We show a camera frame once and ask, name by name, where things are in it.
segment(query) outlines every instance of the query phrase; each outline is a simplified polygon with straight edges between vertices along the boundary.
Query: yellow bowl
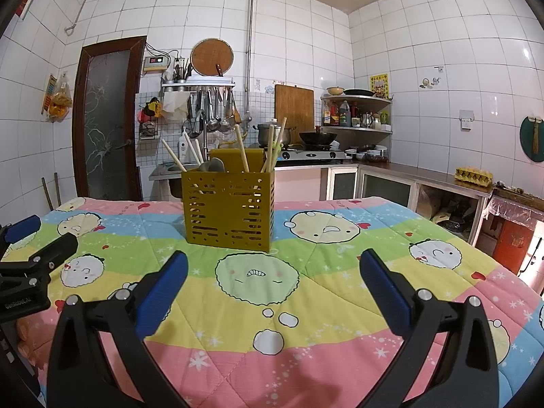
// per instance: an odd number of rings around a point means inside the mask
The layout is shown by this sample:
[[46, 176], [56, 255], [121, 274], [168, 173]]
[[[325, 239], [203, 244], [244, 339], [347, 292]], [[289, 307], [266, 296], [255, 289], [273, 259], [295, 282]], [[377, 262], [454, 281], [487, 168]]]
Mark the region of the yellow bowl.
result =
[[341, 95], [344, 93], [344, 89], [342, 87], [329, 87], [327, 92], [330, 95]]

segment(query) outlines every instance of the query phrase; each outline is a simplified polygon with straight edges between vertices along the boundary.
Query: door handle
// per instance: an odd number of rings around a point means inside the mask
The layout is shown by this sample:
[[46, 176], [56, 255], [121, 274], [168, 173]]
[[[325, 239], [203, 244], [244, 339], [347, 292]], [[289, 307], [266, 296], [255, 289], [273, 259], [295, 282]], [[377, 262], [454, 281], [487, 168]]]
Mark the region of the door handle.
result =
[[122, 148], [129, 147], [129, 145], [132, 144], [132, 140], [128, 139], [126, 143], [124, 143], [122, 146], [115, 147], [115, 150], [121, 150]]

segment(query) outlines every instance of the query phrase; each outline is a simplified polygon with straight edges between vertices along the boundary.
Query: yellow poster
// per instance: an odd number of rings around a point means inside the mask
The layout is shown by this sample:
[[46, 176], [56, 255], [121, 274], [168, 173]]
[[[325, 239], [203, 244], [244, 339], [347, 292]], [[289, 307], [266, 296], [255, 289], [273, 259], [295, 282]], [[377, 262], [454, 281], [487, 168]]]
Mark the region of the yellow poster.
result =
[[371, 90], [375, 97], [389, 99], [389, 81], [386, 73], [371, 76]]

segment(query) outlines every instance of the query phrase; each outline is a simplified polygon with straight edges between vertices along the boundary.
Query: black wok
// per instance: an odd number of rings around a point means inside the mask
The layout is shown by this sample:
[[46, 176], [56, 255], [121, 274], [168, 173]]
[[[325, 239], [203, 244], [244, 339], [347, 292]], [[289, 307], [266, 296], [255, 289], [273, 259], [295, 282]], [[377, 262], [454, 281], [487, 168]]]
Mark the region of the black wok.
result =
[[309, 146], [328, 146], [336, 138], [336, 133], [302, 132], [300, 139]]

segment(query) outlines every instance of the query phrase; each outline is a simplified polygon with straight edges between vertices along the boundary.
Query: black pan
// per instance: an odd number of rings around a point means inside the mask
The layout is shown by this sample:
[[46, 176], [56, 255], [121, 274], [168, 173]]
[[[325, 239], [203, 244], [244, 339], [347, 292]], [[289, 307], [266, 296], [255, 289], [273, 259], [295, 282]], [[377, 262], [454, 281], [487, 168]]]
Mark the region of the black pan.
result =
[[374, 92], [365, 89], [346, 89], [344, 90], [344, 95], [364, 95], [366, 97], [373, 97]]
[[328, 146], [336, 138], [336, 133], [302, 132], [299, 135], [304, 144], [309, 146]]

